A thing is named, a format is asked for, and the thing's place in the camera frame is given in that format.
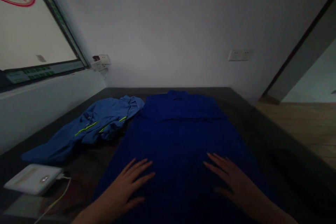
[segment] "cable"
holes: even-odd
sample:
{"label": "cable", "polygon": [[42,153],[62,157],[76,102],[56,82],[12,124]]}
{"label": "cable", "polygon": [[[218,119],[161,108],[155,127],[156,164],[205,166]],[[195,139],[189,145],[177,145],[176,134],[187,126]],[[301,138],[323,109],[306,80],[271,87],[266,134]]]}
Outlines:
{"label": "cable", "polygon": [[61,198],[63,198],[63,196],[65,195],[65,193],[67,192],[68,188],[69,188],[69,185],[70,185],[70,182],[71,182],[71,178],[70,177],[65,177],[64,175],[62,176],[62,179],[68,179],[69,182],[68,182],[68,185],[66,186],[66,189],[64,191],[64,193],[61,195],[61,197],[59,197],[56,201],[54,201],[54,203],[52,203],[50,206],[47,207],[47,209],[45,210],[45,212],[34,222],[34,224],[36,224],[37,222],[39,222],[42,217],[54,206],[56,205],[56,203],[58,201],[60,201]]}
{"label": "cable", "polygon": [[108,68],[106,68],[106,75],[105,75],[105,78],[104,78],[104,80],[106,80],[108,72],[109,72],[109,69],[108,69]]}

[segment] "wooden floor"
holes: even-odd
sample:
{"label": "wooden floor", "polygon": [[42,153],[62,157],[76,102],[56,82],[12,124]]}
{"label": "wooden floor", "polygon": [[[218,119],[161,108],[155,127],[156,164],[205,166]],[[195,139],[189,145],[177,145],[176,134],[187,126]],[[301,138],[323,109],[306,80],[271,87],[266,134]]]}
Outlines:
{"label": "wooden floor", "polygon": [[336,169],[336,103],[276,105],[261,98],[255,107]]}

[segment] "finger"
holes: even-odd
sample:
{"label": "finger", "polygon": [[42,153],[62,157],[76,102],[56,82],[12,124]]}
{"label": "finger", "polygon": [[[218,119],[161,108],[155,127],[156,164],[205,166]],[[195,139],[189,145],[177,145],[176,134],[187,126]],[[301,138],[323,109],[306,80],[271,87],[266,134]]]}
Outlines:
{"label": "finger", "polygon": [[226,165],[225,162],[223,162],[222,160],[220,160],[219,158],[211,155],[210,153],[207,153],[209,158],[215,162],[220,168],[222,168],[225,172],[229,173],[229,167]]}
{"label": "finger", "polygon": [[227,163],[227,165],[228,165],[231,169],[235,169],[235,168],[238,167],[238,166],[237,166],[235,163],[233,163],[228,157],[225,157],[225,159],[226,159],[226,163]]}
{"label": "finger", "polygon": [[126,172],[125,176],[131,175],[139,166],[143,165],[146,162],[147,162],[147,159],[143,159],[140,162],[136,163]]}
{"label": "finger", "polygon": [[216,153],[214,153],[214,155],[219,158],[220,160],[222,160],[230,169],[234,169],[235,167],[237,167],[235,165],[235,163],[233,163],[228,157],[222,158],[221,156],[217,155]]}
{"label": "finger", "polygon": [[133,190],[134,191],[138,190],[141,186],[143,186],[148,180],[150,180],[154,176],[155,176],[155,173],[150,173],[146,176],[143,176],[142,178],[139,178],[137,181],[135,181],[132,184]]}
{"label": "finger", "polygon": [[214,155],[215,157],[217,157],[218,159],[220,159],[220,160],[222,160],[222,161],[225,161],[224,158],[222,158],[221,156],[217,155],[216,153],[213,153],[213,155]]}
{"label": "finger", "polygon": [[136,179],[144,170],[146,170],[149,166],[151,166],[153,163],[153,161],[150,161],[146,164],[143,164],[141,166],[139,166],[136,170],[134,170],[130,175],[130,179],[131,181],[133,181],[134,179]]}
{"label": "finger", "polygon": [[136,207],[137,205],[143,203],[145,201],[144,197],[137,197],[135,199],[130,200],[127,202],[127,204],[124,206],[123,211],[126,213],[132,208]]}
{"label": "finger", "polygon": [[226,196],[228,199],[230,199],[231,201],[234,202],[234,195],[231,192],[229,192],[228,190],[226,190],[222,187],[216,187],[215,192]]}
{"label": "finger", "polygon": [[221,169],[219,169],[219,168],[217,168],[217,167],[215,167],[215,166],[213,166],[213,165],[211,165],[211,164],[209,164],[205,161],[203,163],[209,170],[216,173],[221,179],[223,179],[224,181],[227,182],[229,176],[225,172],[223,172]]}
{"label": "finger", "polygon": [[126,167],[122,170],[120,174],[125,174],[128,171],[128,169],[131,167],[131,165],[134,163],[134,161],[135,161],[135,158],[133,158],[133,160],[129,162],[128,165],[126,165]]}

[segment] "yellow reflective stripe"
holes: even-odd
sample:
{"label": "yellow reflective stripe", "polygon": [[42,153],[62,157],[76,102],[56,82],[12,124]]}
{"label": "yellow reflective stripe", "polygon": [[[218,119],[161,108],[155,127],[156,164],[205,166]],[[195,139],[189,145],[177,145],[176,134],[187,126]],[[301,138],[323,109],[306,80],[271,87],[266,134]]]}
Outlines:
{"label": "yellow reflective stripe", "polygon": [[[125,121],[127,117],[123,117],[119,120],[119,122]],[[99,133],[102,133],[104,131],[104,129],[107,127],[108,125],[106,125],[104,128],[102,128]]]}
{"label": "yellow reflective stripe", "polygon": [[125,121],[127,117],[121,118],[119,121]]}
{"label": "yellow reflective stripe", "polygon": [[81,132],[83,132],[83,131],[86,131],[86,130],[88,130],[89,128],[92,128],[93,126],[95,126],[97,123],[99,123],[100,121],[97,121],[97,122],[95,122],[95,123],[93,123],[93,124],[91,124],[91,125],[89,125],[89,126],[87,126],[85,129],[81,129],[80,131],[78,131],[78,133],[75,135],[75,137],[79,134],[79,133],[81,133]]}
{"label": "yellow reflective stripe", "polygon": [[107,125],[106,125],[104,128],[102,128],[98,133],[102,133],[103,130],[104,130],[106,127],[107,127]]}

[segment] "wall socket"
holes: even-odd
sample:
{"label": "wall socket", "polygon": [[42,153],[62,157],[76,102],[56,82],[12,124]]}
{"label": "wall socket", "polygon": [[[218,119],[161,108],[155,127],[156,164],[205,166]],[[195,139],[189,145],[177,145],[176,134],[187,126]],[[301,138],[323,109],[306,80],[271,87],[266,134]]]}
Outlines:
{"label": "wall socket", "polygon": [[241,54],[241,50],[231,50],[228,61],[238,61]]}
{"label": "wall socket", "polygon": [[100,61],[105,65],[111,65],[110,58],[107,54],[99,54]]}
{"label": "wall socket", "polygon": [[251,59],[254,50],[231,50],[229,54],[228,61],[248,61]]}
{"label": "wall socket", "polygon": [[107,66],[105,66],[104,63],[102,63],[101,60],[95,61],[91,63],[91,67],[95,71],[103,71],[104,69],[107,69]]}

